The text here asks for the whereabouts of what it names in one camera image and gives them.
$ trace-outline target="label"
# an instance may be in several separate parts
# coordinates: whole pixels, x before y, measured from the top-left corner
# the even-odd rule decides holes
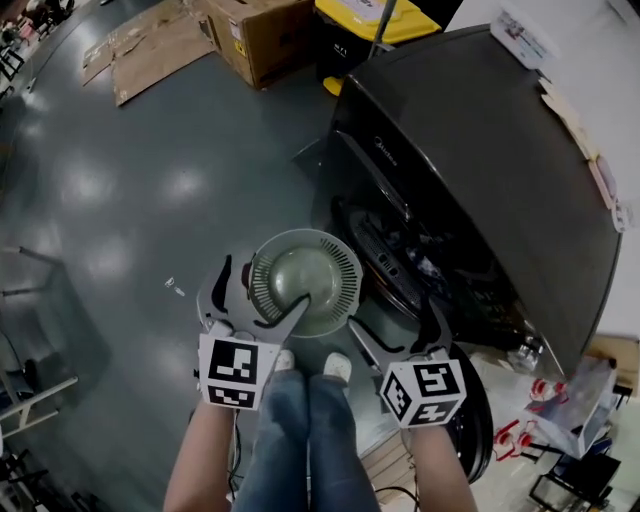
[[[365,22],[380,21],[382,11],[384,10],[384,3],[378,2],[377,0],[340,0],[340,2]],[[397,14],[397,11],[394,10],[392,18],[396,18]]]
[[[240,27],[238,24],[229,18],[229,28],[231,29],[231,35],[238,41],[242,41],[242,34],[240,33]]]
[[[613,226],[618,233],[640,227],[640,198],[618,201],[611,209]]]
[[[333,49],[340,55],[340,57],[347,57],[347,49],[343,48],[338,43],[333,43]]]
[[[235,39],[235,40],[233,41],[233,44],[235,45],[235,47],[236,47],[236,51],[237,51],[239,54],[241,54],[243,57],[246,57],[246,56],[247,56],[247,52],[246,52],[246,50],[244,49],[244,46],[243,46],[243,44],[242,44],[240,41],[238,41],[237,39]]]
[[[509,16],[509,13],[503,11],[496,23],[511,38],[512,44],[518,48],[518,53],[522,58],[542,62],[547,56],[547,49],[538,42],[530,31]]]

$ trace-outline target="gray floor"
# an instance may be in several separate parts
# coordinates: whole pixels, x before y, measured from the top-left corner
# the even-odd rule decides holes
[[[74,14],[34,56],[34,91],[0,116],[0,142],[14,146],[0,243],[55,259],[0,255],[2,289],[45,286],[3,299],[2,326],[45,385],[80,377],[61,414],[13,445],[65,492],[94,492],[113,510],[161,506],[198,399],[200,282],[221,254],[250,257],[308,225],[313,186],[291,158],[326,131],[334,104],[313,69],[256,92],[216,55],[122,108],[109,71],[83,88],[84,51],[151,3]],[[27,63],[16,83],[31,73]],[[185,297],[164,286],[170,277]]]

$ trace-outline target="yellow bin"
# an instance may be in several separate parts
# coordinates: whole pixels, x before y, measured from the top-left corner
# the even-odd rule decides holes
[[[336,96],[343,77],[364,62],[375,39],[384,2],[315,0],[317,76]],[[439,31],[438,25],[409,0],[398,0],[382,42],[398,45]]]

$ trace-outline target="black and white marker cube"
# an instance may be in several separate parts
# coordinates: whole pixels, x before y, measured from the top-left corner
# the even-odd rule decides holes
[[[257,409],[280,345],[200,335],[200,390],[210,404]]]
[[[448,423],[467,397],[460,363],[391,363],[380,392],[400,428]]]

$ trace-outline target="white wall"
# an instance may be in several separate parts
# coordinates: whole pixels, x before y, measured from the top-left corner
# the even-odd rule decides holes
[[[512,0],[561,51],[543,71],[581,114],[621,199],[640,196],[640,30],[605,0]],[[465,0],[448,30],[488,23],[498,0]],[[623,237],[601,332],[640,335],[640,230]]]

